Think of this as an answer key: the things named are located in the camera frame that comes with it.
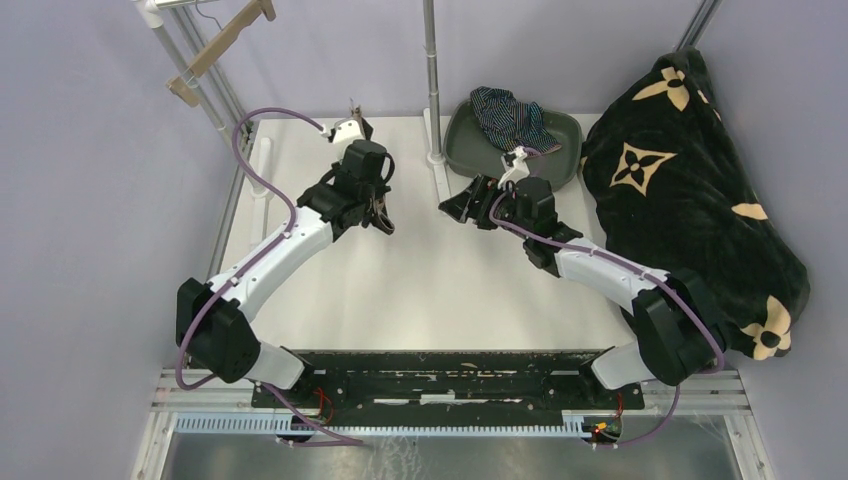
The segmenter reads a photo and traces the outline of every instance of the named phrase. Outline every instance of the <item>wall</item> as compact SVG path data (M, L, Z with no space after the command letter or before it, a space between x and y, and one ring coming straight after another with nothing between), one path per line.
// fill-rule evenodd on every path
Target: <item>wall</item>
M0 22L0 477L126 478L232 160L128 1Z
M780 479L845 478L848 4L725 1L702 38L719 110L769 217L807 264L792 352L741 362Z
M229 20L244 4L200 5ZM480 85L575 113L602 111L672 50L700 0L436 0L442 109ZM338 116L427 106L421 0L276 0L223 58L250 108L279 105ZM210 36L215 23L199 18Z

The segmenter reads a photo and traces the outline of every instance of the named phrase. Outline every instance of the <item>white table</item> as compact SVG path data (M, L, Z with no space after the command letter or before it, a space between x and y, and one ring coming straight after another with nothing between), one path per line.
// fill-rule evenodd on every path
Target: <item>white table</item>
M598 117L575 116L584 132ZM460 225L437 210L421 117L368 120L373 140L397 162L387 196L396 232L351 228L307 261L254 320L260 338L325 350L596 349L634 339L617 307L536 269L514 235ZM262 137L273 141L273 183L292 200L334 160L327 141L298 120L263 120L256 138ZM471 180L449 175L454 194ZM242 189L223 268L249 251L249 190L248 184ZM595 202L578 178L556 201L562 221L603 245ZM285 205L272 200L268 232L287 216Z

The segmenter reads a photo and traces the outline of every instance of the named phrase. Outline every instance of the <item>black blanket with flower pattern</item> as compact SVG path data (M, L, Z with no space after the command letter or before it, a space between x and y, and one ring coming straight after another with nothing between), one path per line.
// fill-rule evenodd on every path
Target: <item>black blanket with flower pattern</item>
M661 57L589 132L584 181L609 250L698 272L733 322L730 348L782 356L807 270L759 204L714 99L697 50Z

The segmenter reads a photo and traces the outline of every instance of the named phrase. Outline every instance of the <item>robotic arm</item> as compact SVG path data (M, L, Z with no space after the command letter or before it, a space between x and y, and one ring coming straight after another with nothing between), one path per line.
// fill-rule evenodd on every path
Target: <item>robotic arm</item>
M637 342L607 350L588 365L604 388L651 378L677 385L715 359L704 335L654 282L676 292L724 351L726 321L700 277L688 270L667 272L638 265L558 221L550 183L527 177L522 153L507 154L511 158L505 163L506 181L480 175L439 209L460 223L470 219L480 229L504 226L524 234L524 251L533 265L583 283L622 308Z
M306 260L327 248L349 228L374 225L387 235L394 225L385 208L394 161L370 137L371 127L361 118L339 122L324 132L337 147L341 160L297 200L297 220L269 235L231 270L205 284L188 279L177 293L176 341L180 345L189 325L209 299L227 282L233 285L216 300L188 345L188 353L227 383L241 378L290 389L305 369L305 362L281 347L256 338L250 322L268 297ZM388 160L388 173L383 169ZM235 281L233 274L259 255L275 237L280 243Z

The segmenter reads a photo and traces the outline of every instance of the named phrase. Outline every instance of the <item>cloth in bin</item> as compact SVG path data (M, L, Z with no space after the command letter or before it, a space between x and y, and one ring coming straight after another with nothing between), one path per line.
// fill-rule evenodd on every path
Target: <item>cloth in bin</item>
M509 90L478 87L471 92L471 106L486 138L505 152L522 146L545 154L562 147L545 130L544 112L536 102L521 103Z
M582 151L609 250L700 274L727 317L730 348L757 360L789 351L810 294L807 269L751 188L696 49L660 57Z

